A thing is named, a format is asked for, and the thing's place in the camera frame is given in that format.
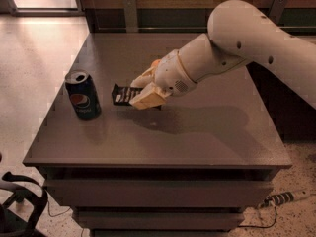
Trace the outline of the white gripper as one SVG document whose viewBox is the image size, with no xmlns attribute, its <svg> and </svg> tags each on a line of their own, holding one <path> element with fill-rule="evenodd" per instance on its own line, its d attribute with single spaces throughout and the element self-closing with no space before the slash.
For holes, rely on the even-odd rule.
<svg viewBox="0 0 316 237">
<path fill-rule="evenodd" d="M 131 87 L 144 89 L 129 103 L 138 110 L 158 107 L 166 103 L 165 92 L 173 97 L 180 97 L 188 94 L 197 85 L 189 77 L 179 52 L 175 49 L 160 60 L 157 68 L 151 66 L 131 82 Z"/>
</svg>

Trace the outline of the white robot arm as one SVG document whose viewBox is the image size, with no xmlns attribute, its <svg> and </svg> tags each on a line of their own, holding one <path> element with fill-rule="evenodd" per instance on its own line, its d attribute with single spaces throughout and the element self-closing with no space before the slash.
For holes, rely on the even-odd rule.
<svg viewBox="0 0 316 237">
<path fill-rule="evenodd" d="M 316 108 L 316 44 L 295 37 L 253 5 L 229 0 L 210 14 L 207 32 L 171 51 L 134 79 L 141 92 L 130 100 L 139 110 L 183 96 L 209 76 L 256 62 Z"/>
</svg>

